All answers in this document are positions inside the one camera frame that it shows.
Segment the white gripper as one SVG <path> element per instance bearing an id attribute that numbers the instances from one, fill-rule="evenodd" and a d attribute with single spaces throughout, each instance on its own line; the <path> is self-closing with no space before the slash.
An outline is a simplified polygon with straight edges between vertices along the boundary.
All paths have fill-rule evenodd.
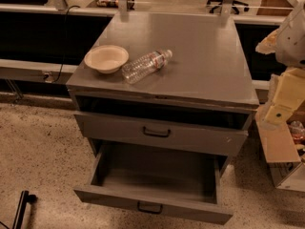
<path id="1" fill-rule="evenodd" d="M 305 70 L 289 67 L 270 80 L 268 101 L 264 106 L 263 121 L 270 125 L 286 122 L 305 101 Z"/>

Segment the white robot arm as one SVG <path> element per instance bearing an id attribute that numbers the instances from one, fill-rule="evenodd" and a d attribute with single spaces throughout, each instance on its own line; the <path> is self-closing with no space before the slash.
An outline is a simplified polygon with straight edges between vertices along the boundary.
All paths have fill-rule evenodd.
<path id="1" fill-rule="evenodd" d="M 255 50 L 275 54 L 287 67 L 272 75 L 262 120 L 277 126 L 286 122 L 305 100 L 305 3 L 299 2 L 278 29 L 259 42 Z"/>

